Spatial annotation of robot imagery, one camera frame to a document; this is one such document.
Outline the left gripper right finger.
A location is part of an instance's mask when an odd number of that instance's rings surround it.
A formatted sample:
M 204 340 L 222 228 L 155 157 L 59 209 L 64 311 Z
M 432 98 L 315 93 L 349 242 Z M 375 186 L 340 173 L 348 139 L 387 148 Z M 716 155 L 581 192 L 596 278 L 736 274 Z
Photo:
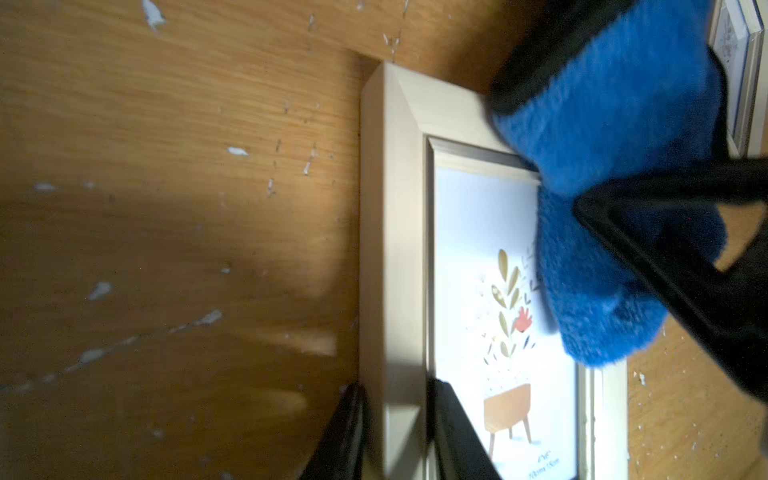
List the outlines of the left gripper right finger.
M 501 479 L 453 387 L 439 379 L 428 381 L 428 439 L 439 479 Z

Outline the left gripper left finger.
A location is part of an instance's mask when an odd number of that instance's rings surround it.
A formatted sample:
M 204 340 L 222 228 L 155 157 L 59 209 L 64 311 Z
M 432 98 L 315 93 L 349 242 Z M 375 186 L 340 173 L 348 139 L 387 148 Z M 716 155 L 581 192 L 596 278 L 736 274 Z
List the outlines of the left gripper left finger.
M 301 480 L 362 478 L 366 407 L 364 388 L 348 385 L 328 422 Z

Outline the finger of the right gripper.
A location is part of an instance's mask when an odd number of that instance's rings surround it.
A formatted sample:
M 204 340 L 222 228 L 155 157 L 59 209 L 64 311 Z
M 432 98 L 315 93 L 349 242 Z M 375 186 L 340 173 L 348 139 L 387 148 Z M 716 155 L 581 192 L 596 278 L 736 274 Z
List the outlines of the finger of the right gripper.
M 653 292 L 727 376 L 767 400 L 767 226 L 742 256 L 719 271 L 666 227 L 654 243 L 622 219 L 631 210 L 690 209 L 767 200 L 767 161 L 732 160 L 615 180 L 574 204 L 578 221 Z

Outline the white picture frame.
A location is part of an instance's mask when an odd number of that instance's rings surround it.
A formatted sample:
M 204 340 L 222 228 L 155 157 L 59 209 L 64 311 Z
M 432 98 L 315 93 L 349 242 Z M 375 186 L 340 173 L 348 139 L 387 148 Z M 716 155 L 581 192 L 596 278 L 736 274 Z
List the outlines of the white picture frame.
M 439 379 L 501 479 L 627 478 L 627 367 L 565 353 L 537 278 L 540 177 L 481 96 L 384 63 L 360 134 L 359 376 L 378 473 L 439 479 Z

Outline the blue microfiber cloth black trim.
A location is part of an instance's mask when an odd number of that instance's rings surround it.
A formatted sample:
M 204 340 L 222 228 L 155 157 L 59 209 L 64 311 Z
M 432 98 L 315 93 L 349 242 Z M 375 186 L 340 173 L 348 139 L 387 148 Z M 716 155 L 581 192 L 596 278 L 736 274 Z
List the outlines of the blue microfiber cloth black trim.
M 708 1 L 551 1 L 495 76 L 489 114 L 533 163 L 537 265 L 566 353 L 600 368 L 650 345 L 665 306 L 574 216 L 609 181 L 728 153 Z

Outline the white picture frame deer print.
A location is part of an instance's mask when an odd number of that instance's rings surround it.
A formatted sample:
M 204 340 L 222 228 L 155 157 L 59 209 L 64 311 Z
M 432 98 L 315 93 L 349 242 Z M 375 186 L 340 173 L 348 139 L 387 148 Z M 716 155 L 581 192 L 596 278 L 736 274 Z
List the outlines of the white picture frame deer print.
M 709 46 L 726 73 L 729 150 L 758 157 L 767 119 L 767 1 L 714 1 Z

